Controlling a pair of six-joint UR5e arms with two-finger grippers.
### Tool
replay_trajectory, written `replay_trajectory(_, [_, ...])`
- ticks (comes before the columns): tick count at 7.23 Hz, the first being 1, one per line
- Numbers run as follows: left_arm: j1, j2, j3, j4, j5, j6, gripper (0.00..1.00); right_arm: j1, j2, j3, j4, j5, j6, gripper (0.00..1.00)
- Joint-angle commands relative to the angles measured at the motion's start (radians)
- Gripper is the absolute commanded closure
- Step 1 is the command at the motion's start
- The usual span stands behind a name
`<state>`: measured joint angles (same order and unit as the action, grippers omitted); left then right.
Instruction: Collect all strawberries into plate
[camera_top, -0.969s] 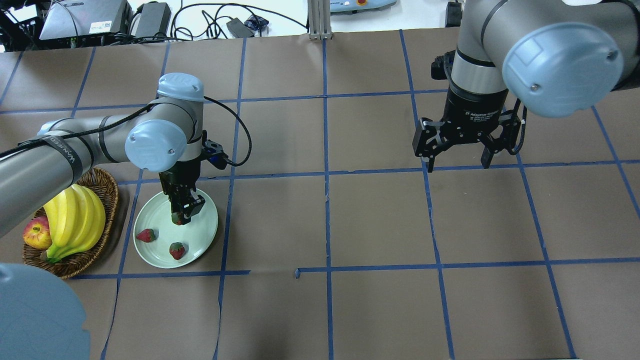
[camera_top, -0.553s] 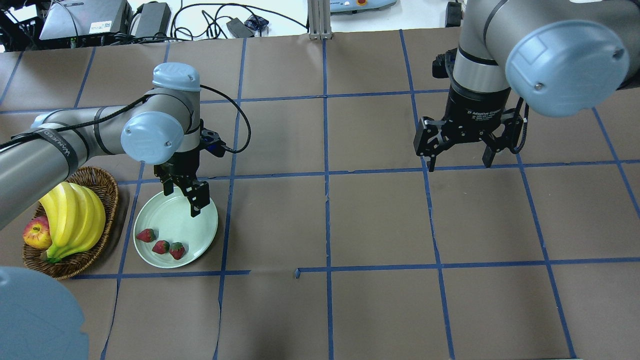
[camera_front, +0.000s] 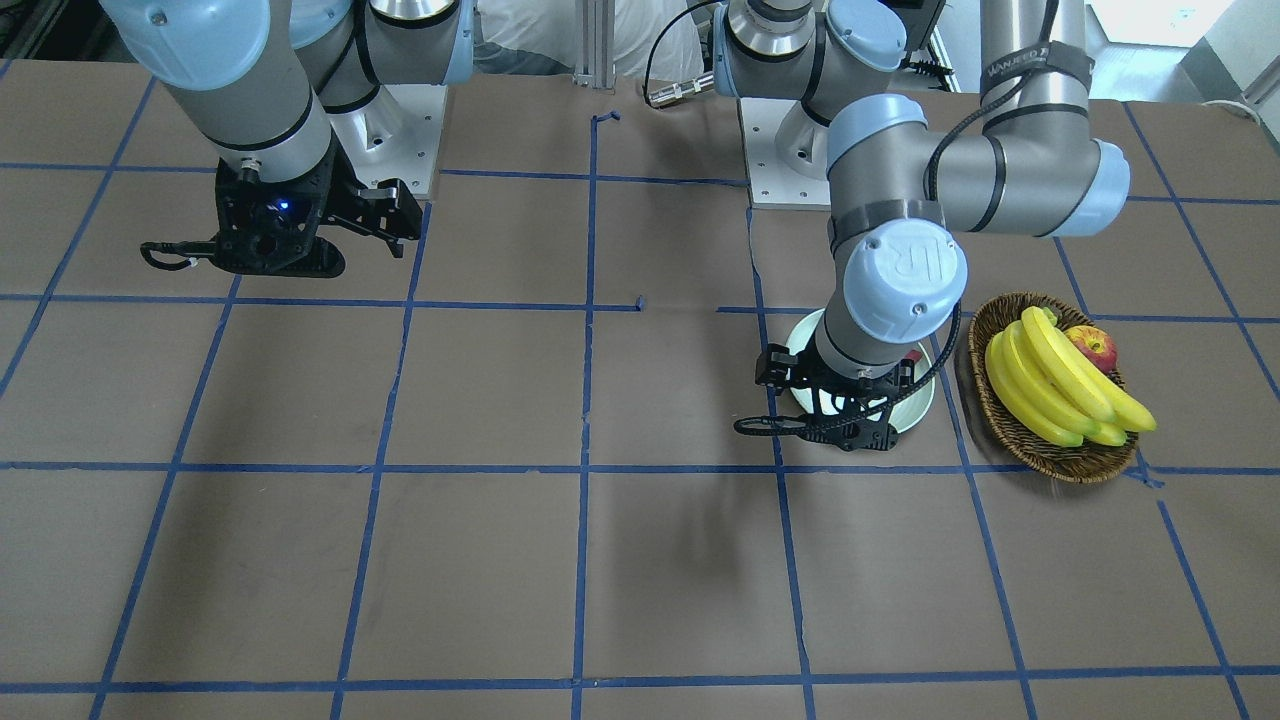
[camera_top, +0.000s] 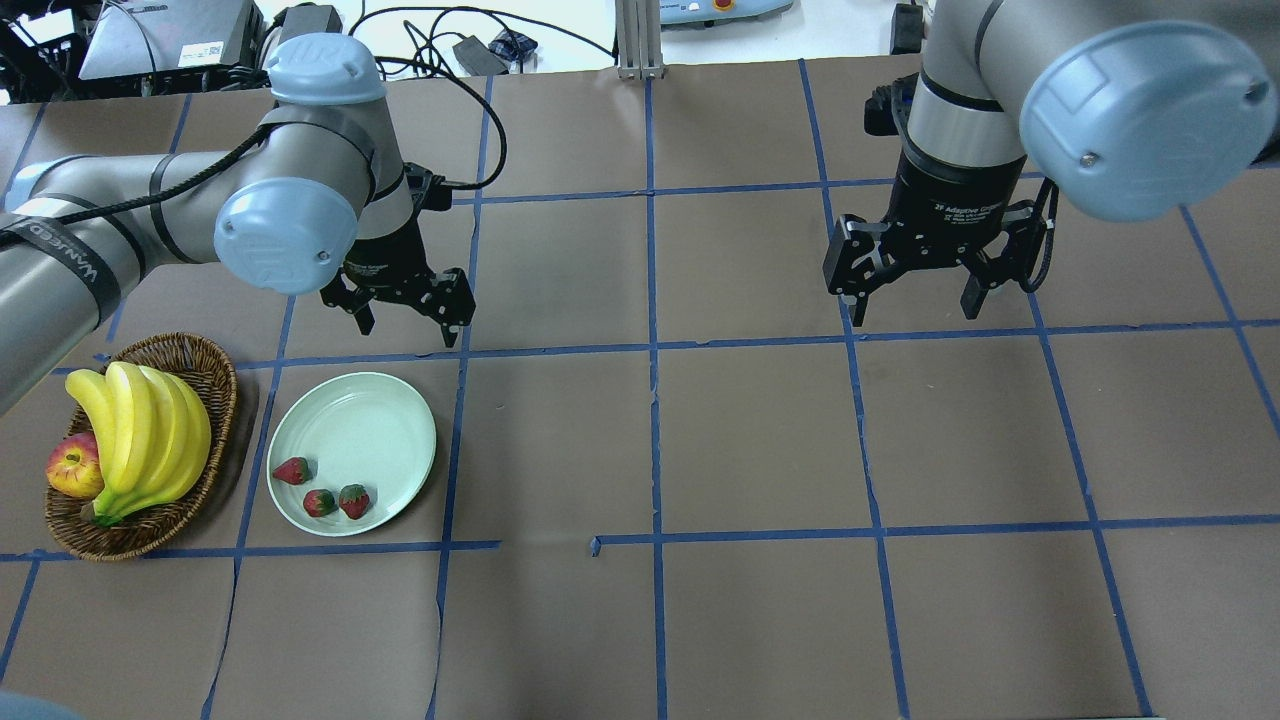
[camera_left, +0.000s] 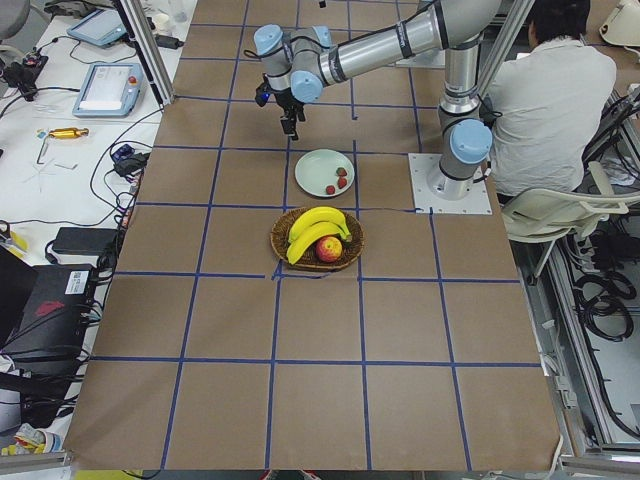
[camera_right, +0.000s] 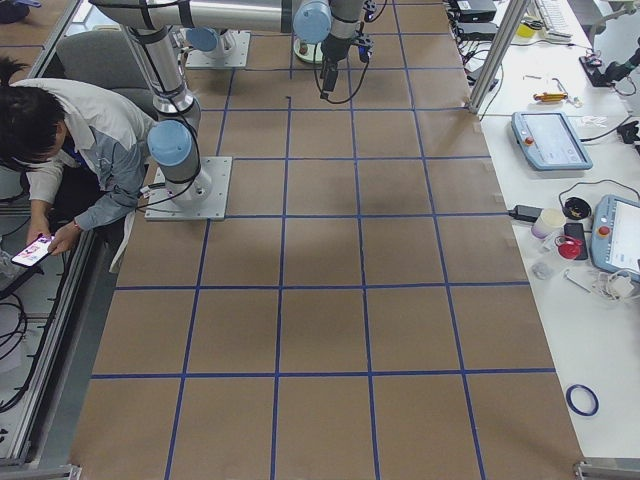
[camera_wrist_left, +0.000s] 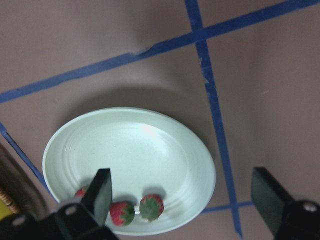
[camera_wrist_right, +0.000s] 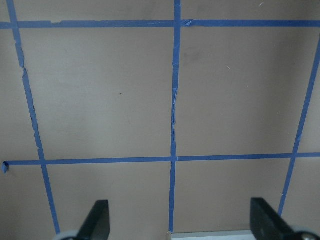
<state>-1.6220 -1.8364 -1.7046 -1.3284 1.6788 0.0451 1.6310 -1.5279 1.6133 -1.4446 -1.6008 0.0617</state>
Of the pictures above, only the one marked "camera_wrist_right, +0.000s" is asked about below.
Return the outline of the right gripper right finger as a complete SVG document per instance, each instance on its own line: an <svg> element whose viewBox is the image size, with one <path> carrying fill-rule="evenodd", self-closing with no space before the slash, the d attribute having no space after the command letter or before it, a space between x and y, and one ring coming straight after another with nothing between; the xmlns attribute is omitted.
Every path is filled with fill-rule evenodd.
<svg viewBox="0 0 320 240"><path fill-rule="evenodd" d="M250 200L250 230L257 240L318 240L310 231L294 230L262 197Z"/></svg>

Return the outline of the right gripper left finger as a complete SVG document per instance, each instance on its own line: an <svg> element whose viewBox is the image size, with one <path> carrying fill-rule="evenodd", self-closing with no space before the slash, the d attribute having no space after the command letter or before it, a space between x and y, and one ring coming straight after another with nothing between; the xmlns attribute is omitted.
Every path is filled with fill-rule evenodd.
<svg viewBox="0 0 320 240"><path fill-rule="evenodd" d="M97 200L82 224L76 240L107 240L110 236L110 211L108 200Z"/></svg>

